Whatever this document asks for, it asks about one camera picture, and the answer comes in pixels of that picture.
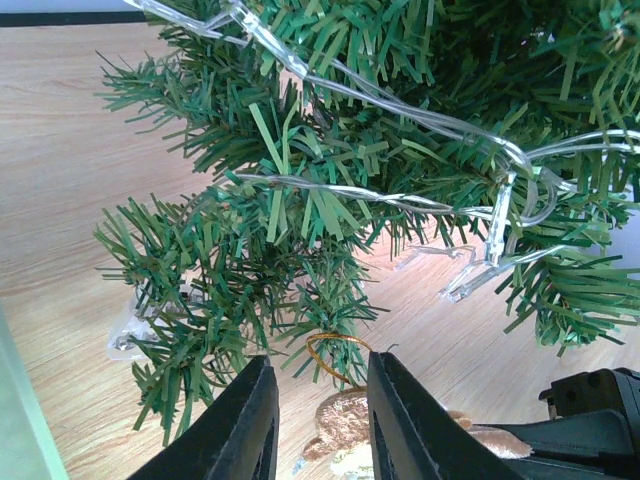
clear string light wire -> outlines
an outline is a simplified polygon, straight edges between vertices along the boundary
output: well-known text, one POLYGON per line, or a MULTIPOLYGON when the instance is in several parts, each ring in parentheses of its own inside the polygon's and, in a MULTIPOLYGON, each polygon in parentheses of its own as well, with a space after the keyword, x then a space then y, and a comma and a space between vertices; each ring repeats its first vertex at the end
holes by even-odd
MULTIPOLYGON (((640 153, 640 146, 630 144, 631 140, 640 141, 640 132, 625 130, 592 132, 562 140, 529 152, 524 152, 509 140, 480 129, 468 122, 422 108, 412 107, 361 77, 336 59, 330 62, 331 66, 343 72, 360 90, 316 76, 310 72, 309 66, 281 40, 275 37, 269 28, 261 22, 258 15, 252 12, 240 0, 221 0, 220 7, 222 13, 206 22, 184 15, 155 0, 124 1, 140 10, 162 17, 203 37, 222 39, 239 47, 245 47, 253 40, 271 52, 275 58, 282 63, 284 68, 303 81, 328 88, 333 92, 347 95, 363 102, 369 102, 391 113, 409 118, 425 128, 448 138, 464 142, 467 145, 476 146, 480 151, 489 152, 491 149, 491 147, 484 145, 483 142, 479 142, 480 139, 488 140, 492 144, 501 147, 497 158, 499 167, 497 178, 500 179, 500 188, 494 207, 467 207, 454 210, 453 207, 449 205, 434 202, 410 193, 384 195, 359 187, 315 184, 303 178, 288 175, 239 175, 240 178, 246 181, 269 182, 304 189, 324 189, 350 198, 385 202, 397 208, 416 213, 429 215, 467 215, 489 220, 489 232, 485 242, 484 259, 476 260, 474 250, 467 267, 441 292, 441 295, 449 298, 453 302, 469 296, 479 286, 508 271, 517 264, 532 262, 545 255, 556 253, 562 248, 562 246, 557 246, 521 257, 514 257, 513 254, 517 242, 516 234, 511 233, 506 244, 504 242, 504 232, 510 224, 507 219, 507 214, 511 203, 511 193, 516 174, 524 174, 527 178, 527 199, 519 216, 520 227, 530 227, 543 222, 551 212, 553 212, 559 191, 577 191, 574 183, 560 178, 545 166, 534 167, 532 161, 551 156, 571 156, 575 155, 576 152, 586 151, 600 151, 603 154, 606 154, 607 151, 640 153), (227 36, 217 31, 218 28, 230 22, 236 22, 240 25, 247 34, 247 38, 227 36), (627 142, 609 143, 610 138, 624 138, 627 142), (538 182, 544 185, 547 191, 547 198, 546 204, 534 214, 534 210, 539 201, 538 182), (465 284, 462 283, 472 271, 482 266, 488 266, 489 268, 474 277, 471 281, 465 284)), ((450 249, 444 249, 441 252, 448 255, 452 254, 452 250, 450 249)))

gold string loop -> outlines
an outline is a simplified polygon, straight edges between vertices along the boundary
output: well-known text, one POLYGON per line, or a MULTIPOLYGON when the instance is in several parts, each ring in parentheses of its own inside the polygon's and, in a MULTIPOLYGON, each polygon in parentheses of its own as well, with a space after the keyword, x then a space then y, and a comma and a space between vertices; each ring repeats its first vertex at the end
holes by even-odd
POLYGON ((334 376, 338 380, 341 380, 344 383, 351 385, 352 387, 357 386, 357 385, 354 385, 347 377, 336 372, 333 368, 327 365, 324 362, 324 360, 322 360, 322 357, 318 355, 318 352, 314 350, 312 346, 313 342, 315 342, 316 340, 325 340, 325 339, 344 340, 346 342, 357 343, 367 348, 370 352, 373 351, 373 348, 371 348, 371 346, 367 342, 365 342, 364 340, 360 340, 358 337, 352 337, 351 335, 343 335, 342 333, 316 333, 314 335, 311 335, 309 338, 307 338, 307 350, 309 350, 309 354, 320 366, 320 368, 322 368, 325 372, 334 376))

white wall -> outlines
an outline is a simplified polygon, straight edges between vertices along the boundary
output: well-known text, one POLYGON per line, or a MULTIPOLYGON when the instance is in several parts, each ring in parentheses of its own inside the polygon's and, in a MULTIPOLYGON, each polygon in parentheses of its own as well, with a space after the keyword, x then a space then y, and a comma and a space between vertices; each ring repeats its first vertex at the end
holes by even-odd
POLYGON ((123 0, 2 0, 0 13, 120 12, 135 10, 123 0))

christmas tree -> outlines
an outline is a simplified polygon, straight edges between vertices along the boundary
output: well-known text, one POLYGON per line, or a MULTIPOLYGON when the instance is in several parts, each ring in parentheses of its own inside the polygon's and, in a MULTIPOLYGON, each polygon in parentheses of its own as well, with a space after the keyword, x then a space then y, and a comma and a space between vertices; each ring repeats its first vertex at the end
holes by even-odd
MULTIPOLYGON (((212 176, 179 204, 130 199, 96 232, 155 332, 133 339, 150 360, 133 366, 137 426, 160 412, 168 441, 183 398, 179 435, 270 339, 356 335, 381 308, 355 254, 384 232, 392 255, 426 244, 429 219, 450 248, 453 232, 486 244, 450 298, 511 271, 509 329, 533 317, 563 350, 637 324, 634 271, 583 249, 604 252, 640 199, 640 2, 130 3, 173 53, 105 59, 109 108, 186 121, 163 138, 212 176)), ((356 344, 316 351, 366 379, 356 344)))

brown string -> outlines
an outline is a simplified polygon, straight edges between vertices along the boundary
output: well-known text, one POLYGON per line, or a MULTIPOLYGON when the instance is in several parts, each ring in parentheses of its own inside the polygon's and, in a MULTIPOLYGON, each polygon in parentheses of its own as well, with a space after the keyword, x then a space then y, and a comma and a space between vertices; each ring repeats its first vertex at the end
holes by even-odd
POLYGON ((349 384, 351 386, 356 386, 347 377, 345 377, 344 375, 336 372, 333 368, 331 368, 329 365, 324 363, 324 360, 322 360, 320 355, 318 355, 318 352, 316 352, 313 349, 313 347, 311 346, 314 341, 316 341, 316 340, 324 340, 324 339, 345 340, 347 342, 357 343, 357 344, 362 345, 363 347, 369 349, 370 352, 373 351, 373 348, 371 348, 369 346, 369 344, 367 344, 364 340, 360 340, 357 337, 352 337, 351 335, 343 335, 341 333, 316 333, 315 335, 311 335, 309 338, 307 338, 307 350, 309 350, 309 354, 313 357, 313 359, 318 363, 318 365, 324 371, 326 371, 330 375, 333 375, 338 380, 341 380, 344 383, 347 383, 347 384, 349 384))

